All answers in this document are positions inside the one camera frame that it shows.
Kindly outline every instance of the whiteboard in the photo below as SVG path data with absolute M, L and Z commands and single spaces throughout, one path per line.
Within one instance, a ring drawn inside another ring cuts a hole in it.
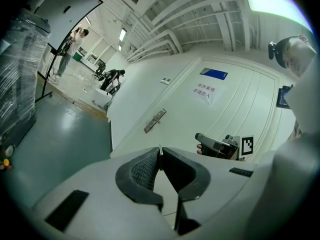
M 48 20 L 51 29 L 48 44 L 58 50 L 71 30 L 102 3 L 101 0 L 45 0 L 35 13 Z

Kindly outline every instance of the doorframe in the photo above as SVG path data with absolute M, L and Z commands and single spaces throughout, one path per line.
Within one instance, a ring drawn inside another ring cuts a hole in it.
M 145 124 L 145 116 L 147 116 L 152 110 L 155 109 L 160 103 L 162 103 L 165 99 L 169 97 L 169 95 L 174 92 L 178 86 L 189 76 L 189 74 L 202 62 L 202 61 L 213 61 L 213 62 L 221 62 L 226 64 L 231 64 L 235 66 L 240 66 L 255 72 L 258 72 L 262 75 L 265 75 L 274 80 L 274 90 L 273 90 L 273 97 L 272 97 L 272 104 L 269 112 L 269 116 L 265 127 L 262 131 L 260 136 L 259 142 L 255 146 L 255 155 L 249 156 L 246 160 L 248 162 L 256 162 L 262 155 L 262 152 L 266 152 L 271 147 L 274 138 L 276 136 L 276 131 L 268 135 L 270 126 L 278 125 L 280 121 L 281 110 L 276 110 L 276 99 L 278 97 L 278 89 L 279 86 L 283 86 L 284 84 L 284 75 L 268 68 L 265 65 L 259 64 L 249 59 L 243 59 L 240 57 L 222 55 L 222 54 L 214 54 L 214 55 L 199 55 L 195 59 L 193 59 L 183 70 L 182 72 L 172 81 L 172 83 L 168 86 L 167 89 L 163 91 L 163 93 L 158 96 L 157 99 L 148 107 L 148 109 L 142 114 L 142 116 L 137 120 L 134 126 L 129 130 L 129 132 L 125 135 L 123 140 L 121 141 L 122 144 L 118 145 L 113 152 L 110 154 L 111 158 L 118 157 L 123 155 L 122 147 L 126 146 L 127 141 L 135 134 L 136 130 L 140 128 L 142 124 Z M 268 137 L 268 143 L 263 145 L 263 141 Z

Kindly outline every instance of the floor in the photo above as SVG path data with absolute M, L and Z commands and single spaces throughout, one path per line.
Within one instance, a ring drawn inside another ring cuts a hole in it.
M 56 94 L 37 102 L 35 110 L 37 121 L 11 158 L 14 168 L 3 174 L 10 195 L 29 208 L 80 169 L 110 158 L 107 120 Z
M 59 69 L 61 58 L 62 57 L 59 56 L 57 61 L 54 62 L 53 71 L 55 73 Z M 99 88 L 103 83 L 102 81 L 99 82 L 97 79 L 93 78 L 93 74 L 94 72 L 82 62 L 71 58 L 62 78 L 55 79 L 51 74 L 52 78 L 49 79 L 49 82 L 71 99 L 86 103 L 97 110 L 105 112 L 102 107 L 92 102 L 94 89 Z

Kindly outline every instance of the green floor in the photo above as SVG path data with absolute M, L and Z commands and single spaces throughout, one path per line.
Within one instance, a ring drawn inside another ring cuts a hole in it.
M 35 109 L 37 121 L 11 158 L 14 169 L 3 174 L 9 194 L 29 208 L 83 167 L 110 158 L 106 120 L 57 95 Z

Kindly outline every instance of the blue sign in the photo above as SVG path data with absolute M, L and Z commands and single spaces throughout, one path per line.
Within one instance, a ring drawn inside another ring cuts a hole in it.
M 220 80 L 225 80 L 228 75 L 227 72 L 223 72 L 223 71 L 219 71 L 219 70 L 215 70 L 207 67 L 205 67 L 200 74 L 204 76 L 212 77 L 212 78 L 217 78 Z

